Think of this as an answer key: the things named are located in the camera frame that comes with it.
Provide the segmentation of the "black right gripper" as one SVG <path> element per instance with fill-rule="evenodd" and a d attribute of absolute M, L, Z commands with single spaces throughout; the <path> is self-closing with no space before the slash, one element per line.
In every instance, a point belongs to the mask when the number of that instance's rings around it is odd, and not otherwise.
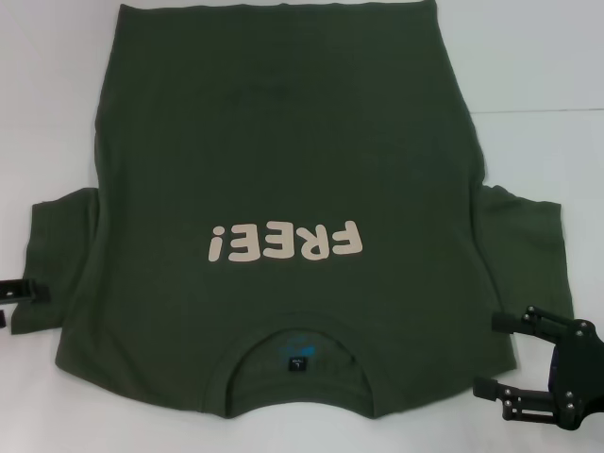
<path fill-rule="evenodd" d="M 528 306 L 519 317 L 496 312 L 492 331 L 556 341 L 548 380 L 549 392 L 522 390 L 492 378 L 476 377 L 473 395 L 500 400 L 506 421 L 556 421 L 576 430 L 594 413 L 603 412 L 603 342 L 593 323 L 571 320 Z"/>

